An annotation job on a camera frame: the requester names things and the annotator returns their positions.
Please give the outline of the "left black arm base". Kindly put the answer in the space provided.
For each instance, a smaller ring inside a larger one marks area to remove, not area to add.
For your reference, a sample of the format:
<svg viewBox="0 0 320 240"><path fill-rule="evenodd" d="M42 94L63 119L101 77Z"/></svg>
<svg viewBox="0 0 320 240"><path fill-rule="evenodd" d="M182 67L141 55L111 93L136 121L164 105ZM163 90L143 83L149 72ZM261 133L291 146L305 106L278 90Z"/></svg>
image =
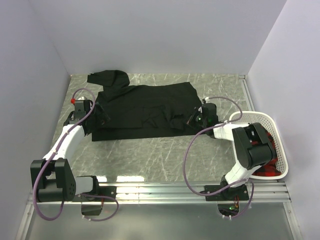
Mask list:
<svg viewBox="0 0 320 240"><path fill-rule="evenodd" d="M91 191L87 192L87 195L93 195L92 196L83 196L83 194L76 195L73 198L73 202L114 202L114 199L116 199L117 195L117 187L112 186L100 186L97 191ZM100 198L98 196L106 196L110 198Z"/></svg>

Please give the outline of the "black long sleeve shirt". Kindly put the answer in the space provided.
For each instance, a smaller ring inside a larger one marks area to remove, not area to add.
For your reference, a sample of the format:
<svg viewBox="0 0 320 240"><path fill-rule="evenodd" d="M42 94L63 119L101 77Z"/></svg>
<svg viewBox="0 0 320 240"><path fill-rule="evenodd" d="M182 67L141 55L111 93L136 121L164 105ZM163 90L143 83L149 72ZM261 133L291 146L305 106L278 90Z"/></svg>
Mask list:
<svg viewBox="0 0 320 240"><path fill-rule="evenodd" d="M100 85L99 103L110 120L92 133L92 141L192 136L187 125L201 106L196 89L189 83L161 86L131 85L121 70L91 73L87 82Z"/></svg>

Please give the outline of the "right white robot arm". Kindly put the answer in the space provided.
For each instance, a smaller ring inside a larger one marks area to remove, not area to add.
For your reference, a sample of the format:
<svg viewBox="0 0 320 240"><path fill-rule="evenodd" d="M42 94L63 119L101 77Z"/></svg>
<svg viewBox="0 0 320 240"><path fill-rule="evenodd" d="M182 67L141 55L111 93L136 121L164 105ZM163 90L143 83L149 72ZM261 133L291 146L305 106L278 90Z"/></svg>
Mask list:
<svg viewBox="0 0 320 240"><path fill-rule="evenodd" d="M259 122L241 123L243 112L236 118L220 121L217 106L204 103L195 108L187 121L191 128L201 131L212 139L230 141L233 146L235 164L225 174L220 194L226 200L238 194L238 188L244 184L259 168L276 158L276 150L269 132Z"/></svg>

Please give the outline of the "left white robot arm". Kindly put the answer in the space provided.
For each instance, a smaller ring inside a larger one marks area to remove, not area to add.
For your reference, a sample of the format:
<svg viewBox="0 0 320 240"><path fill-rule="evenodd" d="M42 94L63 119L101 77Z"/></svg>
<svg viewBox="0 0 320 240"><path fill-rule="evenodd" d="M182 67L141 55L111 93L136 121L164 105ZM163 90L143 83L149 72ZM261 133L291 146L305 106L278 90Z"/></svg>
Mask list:
<svg viewBox="0 0 320 240"><path fill-rule="evenodd" d="M78 144L93 132L97 119L96 107L88 99L72 99L72 111L63 124L62 133L52 149L30 165L33 198L38 203L71 201L83 194L89 201L101 195L95 176L75 177L69 161Z"/></svg>

